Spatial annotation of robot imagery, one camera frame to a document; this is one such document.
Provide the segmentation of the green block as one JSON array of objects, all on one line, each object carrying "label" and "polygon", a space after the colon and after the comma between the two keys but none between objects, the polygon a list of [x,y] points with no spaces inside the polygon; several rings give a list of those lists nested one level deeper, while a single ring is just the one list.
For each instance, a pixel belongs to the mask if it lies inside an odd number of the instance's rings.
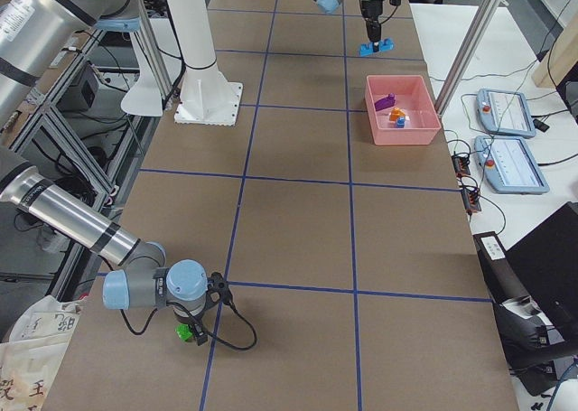
[{"label": "green block", "polygon": [[194,342],[195,336],[193,333],[193,329],[189,324],[180,323],[176,328],[175,332],[180,340],[184,342]]}]

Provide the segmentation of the long blue block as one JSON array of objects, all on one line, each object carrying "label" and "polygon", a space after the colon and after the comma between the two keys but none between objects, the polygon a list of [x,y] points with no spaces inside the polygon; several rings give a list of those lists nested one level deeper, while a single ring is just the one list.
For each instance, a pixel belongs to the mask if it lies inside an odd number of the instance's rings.
[{"label": "long blue block", "polygon": [[359,56],[368,57],[376,56],[380,53],[392,51],[395,49],[395,44],[391,39],[385,39],[379,42],[363,43],[359,46]]}]

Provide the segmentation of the purple block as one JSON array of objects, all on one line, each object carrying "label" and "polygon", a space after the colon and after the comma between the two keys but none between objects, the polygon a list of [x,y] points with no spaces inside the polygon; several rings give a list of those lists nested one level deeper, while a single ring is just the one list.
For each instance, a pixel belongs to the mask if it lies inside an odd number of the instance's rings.
[{"label": "purple block", "polygon": [[384,97],[377,99],[374,102],[374,109],[378,112],[393,108],[395,105],[396,105],[396,95],[394,93],[389,93]]}]

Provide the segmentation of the orange block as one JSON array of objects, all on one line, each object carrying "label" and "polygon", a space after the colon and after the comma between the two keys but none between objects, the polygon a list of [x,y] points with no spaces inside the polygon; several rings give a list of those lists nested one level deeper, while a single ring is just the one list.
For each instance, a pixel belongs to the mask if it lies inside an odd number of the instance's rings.
[{"label": "orange block", "polygon": [[394,108],[391,110],[391,112],[389,113],[388,119],[389,119],[391,122],[396,122],[396,120],[397,120],[399,117],[406,117],[406,113],[405,113],[402,109],[400,109],[400,108],[398,108],[398,107],[394,107]]}]

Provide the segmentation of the pink plastic box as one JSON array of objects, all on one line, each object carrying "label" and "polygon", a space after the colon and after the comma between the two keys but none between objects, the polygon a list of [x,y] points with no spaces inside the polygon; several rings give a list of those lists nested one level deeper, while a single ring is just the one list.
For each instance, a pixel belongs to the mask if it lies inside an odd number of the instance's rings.
[{"label": "pink plastic box", "polygon": [[[406,126],[397,128],[388,117],[391,110],[376,111],[374,102],[389,93],[406,113]],[[365,102],[373,142],[380,146],[429,145],[441,129],[424,78],[419,75],[369,75]]]}]

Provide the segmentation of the far teach pendant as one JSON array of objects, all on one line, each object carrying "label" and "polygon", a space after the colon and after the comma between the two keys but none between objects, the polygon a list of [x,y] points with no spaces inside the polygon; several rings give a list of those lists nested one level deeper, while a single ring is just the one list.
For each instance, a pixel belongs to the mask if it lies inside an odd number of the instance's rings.
[{"label": "far teach pendant", "polygon": [[478,119],[493,135],[533,138],[536,128],[526,96],[521,92],[480,89],[476,95]]}]

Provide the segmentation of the teach pendant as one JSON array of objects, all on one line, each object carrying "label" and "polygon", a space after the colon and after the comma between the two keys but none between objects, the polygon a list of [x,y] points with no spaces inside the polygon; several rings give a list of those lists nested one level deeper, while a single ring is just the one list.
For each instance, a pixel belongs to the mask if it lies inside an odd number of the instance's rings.
[{"label": "teach pendant", "polygon": [[545,194],[550,187],[521,136],[478,135],[474,153],[482,178],[500,194]]},{"label": "teach pendant", "polygon": [[533,138],[536,128],[526,96],[521,92],[480,89],[476,95],[478,119],[493,135]]}]

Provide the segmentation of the white tote bag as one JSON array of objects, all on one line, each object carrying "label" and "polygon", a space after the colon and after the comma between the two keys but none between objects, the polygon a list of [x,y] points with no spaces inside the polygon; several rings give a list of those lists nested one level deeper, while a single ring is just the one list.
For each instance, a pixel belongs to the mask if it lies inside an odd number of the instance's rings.
[{"label": "white tote bag", "polygon": [[40,410],[84,307],[47,295],[16,321],[1,344],[1,408]]}]

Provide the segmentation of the near teach pendant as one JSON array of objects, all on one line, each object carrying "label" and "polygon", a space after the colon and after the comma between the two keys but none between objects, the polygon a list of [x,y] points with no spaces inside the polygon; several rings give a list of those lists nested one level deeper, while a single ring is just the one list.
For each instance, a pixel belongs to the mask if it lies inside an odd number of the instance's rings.
[{"label": "near teach pendant", "polygon": [[521,136],[478,135],[474,153],[482,178],[500,194],[545,194],[550,187]]}]

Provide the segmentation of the black relay board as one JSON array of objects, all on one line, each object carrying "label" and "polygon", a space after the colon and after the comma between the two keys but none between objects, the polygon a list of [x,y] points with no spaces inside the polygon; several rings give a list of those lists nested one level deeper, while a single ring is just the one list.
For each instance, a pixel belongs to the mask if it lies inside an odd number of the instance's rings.
[{"label": "black relay board", "polygon": [[466,154],[453,154],[452,166],[459,185],[462,202],[466,213],[471,217],[481,212],[480,186],[471,176],[470,159]]}]

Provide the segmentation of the black laptop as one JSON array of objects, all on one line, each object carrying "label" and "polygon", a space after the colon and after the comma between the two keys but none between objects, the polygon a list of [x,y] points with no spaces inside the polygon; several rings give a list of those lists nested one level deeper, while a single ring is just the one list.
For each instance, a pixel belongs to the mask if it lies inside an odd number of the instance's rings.
[{"label": "black laptop", "polygon": [[507,251],[530,296],[566,339],[577,336],[577,204],[567,202]]}]

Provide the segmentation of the aluminium frame post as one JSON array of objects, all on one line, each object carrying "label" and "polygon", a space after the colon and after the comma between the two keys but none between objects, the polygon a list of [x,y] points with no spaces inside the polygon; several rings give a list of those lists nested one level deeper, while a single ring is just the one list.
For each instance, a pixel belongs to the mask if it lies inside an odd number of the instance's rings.
[{"label": "aluminium frame post", "polygon": [[435,101],[434,108],[438,117],[442,117],[447,107],[449,107],[452,97],[501,1],[502,0],[481,1]]}]

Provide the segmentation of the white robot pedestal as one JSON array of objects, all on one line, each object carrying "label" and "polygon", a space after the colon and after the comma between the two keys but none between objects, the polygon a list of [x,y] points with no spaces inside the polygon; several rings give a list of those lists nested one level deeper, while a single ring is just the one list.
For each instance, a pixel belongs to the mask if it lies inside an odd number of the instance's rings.
[{"label": "white robot pedestal", "polygon": [[180,124],[233,126],[237,121],[243,85],[229,82],[220,72],[214,50],[205,0],[166,0],[169,30],[174,39],[180,70],[169,77],[165,58],[169,52],[154,34],[143,5],[140,29],[130,34],[139,67],[134,86],[121,101],[129,115],[159,117],[180,91],[174,120]]}]

